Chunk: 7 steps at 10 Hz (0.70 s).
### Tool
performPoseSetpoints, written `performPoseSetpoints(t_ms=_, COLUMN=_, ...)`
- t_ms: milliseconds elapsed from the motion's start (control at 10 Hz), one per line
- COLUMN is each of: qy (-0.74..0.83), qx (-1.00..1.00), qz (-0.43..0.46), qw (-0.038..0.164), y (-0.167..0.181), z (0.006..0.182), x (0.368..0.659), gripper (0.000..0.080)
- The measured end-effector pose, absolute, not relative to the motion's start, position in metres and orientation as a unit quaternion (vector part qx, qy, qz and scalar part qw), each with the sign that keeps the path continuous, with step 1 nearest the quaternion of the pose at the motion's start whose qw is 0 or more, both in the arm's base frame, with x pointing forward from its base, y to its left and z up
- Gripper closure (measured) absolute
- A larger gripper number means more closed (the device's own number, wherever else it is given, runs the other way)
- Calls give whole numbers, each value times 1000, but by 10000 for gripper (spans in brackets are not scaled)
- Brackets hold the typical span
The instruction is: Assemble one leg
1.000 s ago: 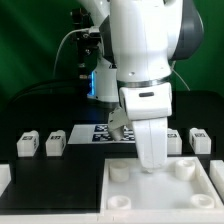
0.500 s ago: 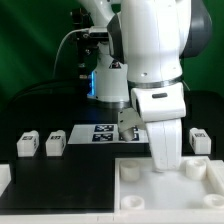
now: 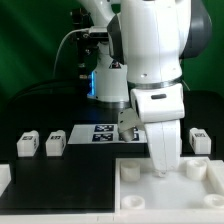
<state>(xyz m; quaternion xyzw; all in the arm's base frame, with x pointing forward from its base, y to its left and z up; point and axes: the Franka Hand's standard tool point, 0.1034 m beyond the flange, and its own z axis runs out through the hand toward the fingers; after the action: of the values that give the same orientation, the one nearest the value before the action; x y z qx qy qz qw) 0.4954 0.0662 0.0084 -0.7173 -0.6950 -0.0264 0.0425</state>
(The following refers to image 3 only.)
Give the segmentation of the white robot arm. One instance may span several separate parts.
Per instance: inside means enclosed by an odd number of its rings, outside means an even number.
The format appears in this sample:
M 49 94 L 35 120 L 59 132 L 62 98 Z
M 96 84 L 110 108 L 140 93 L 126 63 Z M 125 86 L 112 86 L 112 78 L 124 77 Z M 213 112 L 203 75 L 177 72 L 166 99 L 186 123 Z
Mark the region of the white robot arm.
M 202 0 L 78 0 L 90 13 L 87 35 L 99 42 L 99 59 L 88 96 L 124 108 L 118 131 L 130 141 L 145 131 L 154 170 L 179 166 L 180 120 L 185 116 L 185 58 L 207 46 L 212 23 Z

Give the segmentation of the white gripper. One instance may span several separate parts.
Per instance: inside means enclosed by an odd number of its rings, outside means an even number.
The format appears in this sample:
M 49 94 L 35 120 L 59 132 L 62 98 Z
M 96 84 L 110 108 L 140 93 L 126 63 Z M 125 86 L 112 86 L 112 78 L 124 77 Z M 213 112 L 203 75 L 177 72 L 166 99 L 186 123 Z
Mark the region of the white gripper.
M 144 126 L 155 176 L 179 166 L 182 150 L 180 120 L 185 116 L 183 87 L 175 84 L 154 90 L 131 90 L 132 108 Z

